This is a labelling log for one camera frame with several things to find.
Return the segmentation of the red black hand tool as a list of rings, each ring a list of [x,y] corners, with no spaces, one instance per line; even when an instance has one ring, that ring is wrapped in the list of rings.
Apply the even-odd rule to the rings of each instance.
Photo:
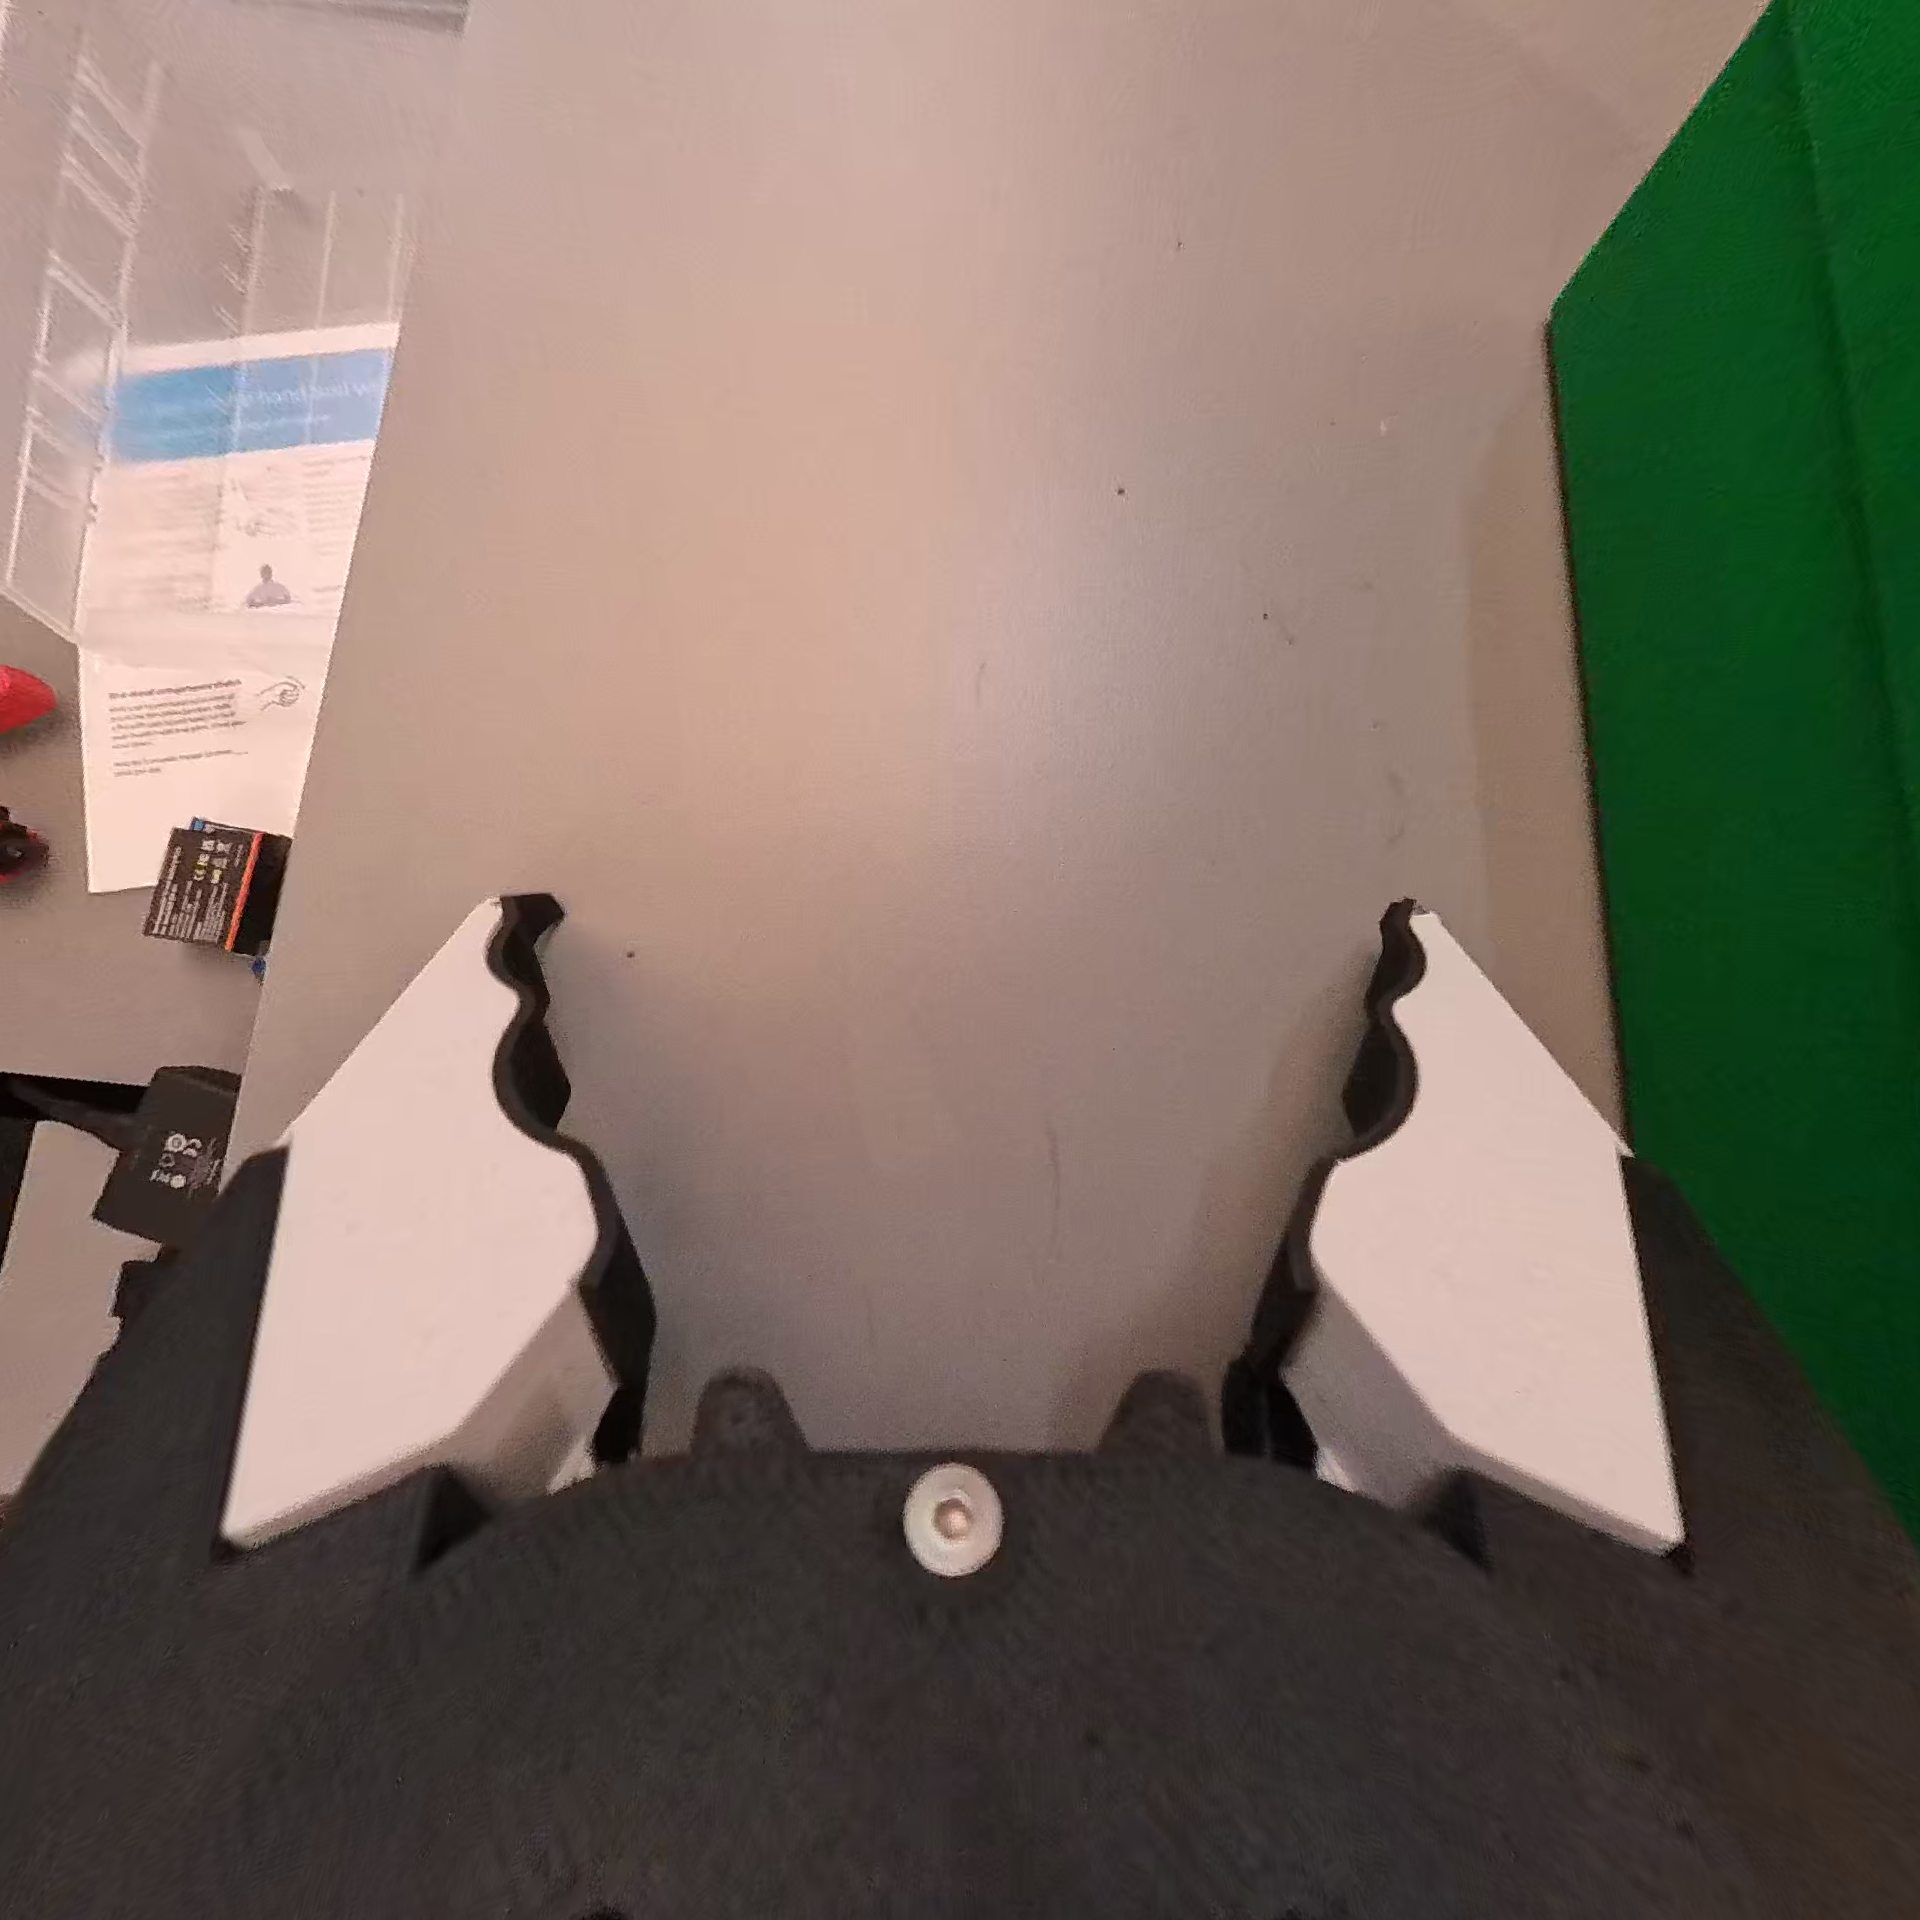
[[[58,713],[58,694],[25,670],[2,663],[2,737],[36,726]],[[2,887],[28,880],[49,861],[46,839],[2,803]]]

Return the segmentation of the green plastic bin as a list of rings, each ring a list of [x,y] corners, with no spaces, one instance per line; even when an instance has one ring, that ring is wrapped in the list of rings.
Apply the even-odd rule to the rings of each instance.
[[[1918,7],[1769,4],[1548,314],[1629,1134],[1918,1534]]]

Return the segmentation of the black power adapter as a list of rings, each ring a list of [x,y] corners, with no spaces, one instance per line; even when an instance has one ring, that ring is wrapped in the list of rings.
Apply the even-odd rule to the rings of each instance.
[[[119,1119],[90,1220],[168,1251],[189,1249],[219,1201],[239,1091],[242,1077],[226,1070],[156,1070]]]

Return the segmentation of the printed paper leaflet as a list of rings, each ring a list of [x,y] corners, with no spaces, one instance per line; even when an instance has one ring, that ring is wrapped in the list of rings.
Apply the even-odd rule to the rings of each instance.
[[[290,834],[400,327],[130,351],[80,573],[83,861],[145,893],[193,817]]]

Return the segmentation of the clear plastic organizer box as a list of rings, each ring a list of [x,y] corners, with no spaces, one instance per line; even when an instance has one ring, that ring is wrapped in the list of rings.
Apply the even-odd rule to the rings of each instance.
[[[463,4],[2,7],[2,596],[330,636]]]

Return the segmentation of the small black battery pack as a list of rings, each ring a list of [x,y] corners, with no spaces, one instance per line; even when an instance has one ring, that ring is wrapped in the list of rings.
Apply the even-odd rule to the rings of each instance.
[[[293,840],[193,817],[165,840],[142,937],[265,969]]]

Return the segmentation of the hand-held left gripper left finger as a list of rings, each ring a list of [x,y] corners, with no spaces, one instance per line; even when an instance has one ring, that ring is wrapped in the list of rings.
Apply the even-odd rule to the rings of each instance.
[[[550,894],[446,937],[278,1141],[270,1254],[219,1519],[260,1549],[425,1471],[530,1500],[639,1453],[658,1306],[562,1131]]]

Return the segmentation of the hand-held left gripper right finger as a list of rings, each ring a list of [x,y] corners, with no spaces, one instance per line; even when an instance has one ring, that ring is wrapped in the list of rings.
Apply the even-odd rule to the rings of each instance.
[[[1226,1453],[1398,1510],[1473,1476],[1680,1549],[1632,1156],[1415,900],[1380,917],[1339,1106],[1219,1384]]]

